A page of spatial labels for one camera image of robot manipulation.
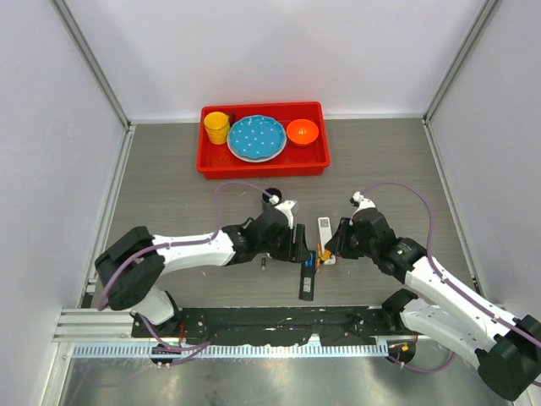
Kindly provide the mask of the yellow handled screwdriver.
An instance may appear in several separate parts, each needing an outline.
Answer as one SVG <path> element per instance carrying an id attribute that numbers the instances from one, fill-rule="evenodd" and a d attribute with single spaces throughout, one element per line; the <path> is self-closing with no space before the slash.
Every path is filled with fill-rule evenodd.
<path id="1" fill-rule="evenodd" d="M 332 253 L 329 251 L 329 250 L 325 250 L 321 255 L 320 255 L 320 262 L 326 262 L 328 261 L 332 256 Z"/>

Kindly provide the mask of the orange battery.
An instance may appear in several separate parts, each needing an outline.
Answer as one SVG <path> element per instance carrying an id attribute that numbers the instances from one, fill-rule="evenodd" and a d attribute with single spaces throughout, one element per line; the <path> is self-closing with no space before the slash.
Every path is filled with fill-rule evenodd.
<path id="1" fill-rule="evenodd" d="M 315 265 L 315 272 L 316 273 L 319 273 L 320 272 L 320 267 L 321 267 L 321 255 L 322 255 L 323 251 L 322 251 L 322 248 L 321 248 L 321 244 L 318 243 L 317 245 L 317 259 L 316 259 L 316 265 Z"/>

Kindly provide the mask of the slim white remote control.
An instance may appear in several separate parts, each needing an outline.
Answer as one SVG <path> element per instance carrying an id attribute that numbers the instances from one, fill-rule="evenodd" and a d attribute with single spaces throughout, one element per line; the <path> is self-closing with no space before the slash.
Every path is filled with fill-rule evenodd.
<path id="1" fill-rule="evenodd" d="M 331 239 L 333 232 L 331 228 L 331 220 L 329 217 L 319 217 L 318 218 L 318 230 L 320 236 L 320 244 L 322 251 L 325 251 L 325 244 Z M 325 266 L 333 266 L 336 264 L 336 257 L 334 255 L 331 258 L 323 262 Z"/>

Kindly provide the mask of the black remote control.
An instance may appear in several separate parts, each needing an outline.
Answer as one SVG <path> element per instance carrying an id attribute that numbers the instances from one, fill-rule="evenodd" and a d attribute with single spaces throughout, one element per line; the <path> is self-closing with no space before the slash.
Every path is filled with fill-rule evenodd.
<path id="1" fill-rule="evenodd" d="M 311 250 L 309 258 L 301 264 L 298 298 L 302 301 L 314 300 L 314 281 L 317 265 L 316 252 Z"/>

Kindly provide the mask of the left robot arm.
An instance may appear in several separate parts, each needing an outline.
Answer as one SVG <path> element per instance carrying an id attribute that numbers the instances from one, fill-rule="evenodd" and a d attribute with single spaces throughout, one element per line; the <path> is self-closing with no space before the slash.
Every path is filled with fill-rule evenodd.
<path id="1" fill-rule="evenodd" d="M 235 266 L 258 255 L 282 262 L 308 260 L 304 225 L 295 225 L 290 211 L 273 208 L 198 236 L 152 235 L 148 228 L 136 227 L 95 261 L 103 282 L 99 308 L 131 310 L 158 335 L 171 337 L 180 317 L 171 295 L 156 286 L 161 276 L 199 266 Z"/>

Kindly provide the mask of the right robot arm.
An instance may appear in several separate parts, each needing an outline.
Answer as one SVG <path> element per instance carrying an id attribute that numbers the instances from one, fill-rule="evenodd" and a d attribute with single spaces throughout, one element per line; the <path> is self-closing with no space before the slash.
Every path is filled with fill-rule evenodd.
<path id="1" fill-rule="evenodd" d="M 466 360 L 501 398 L 517 400 L 540 377 L 540 322 L 502 310 L 448 272 L 418 242 L 397 237 L 374 208 L 341 219 L 325 252 L 369 258 L 403 284 L 382 305 L 383 327 L 426 335 Z"/>

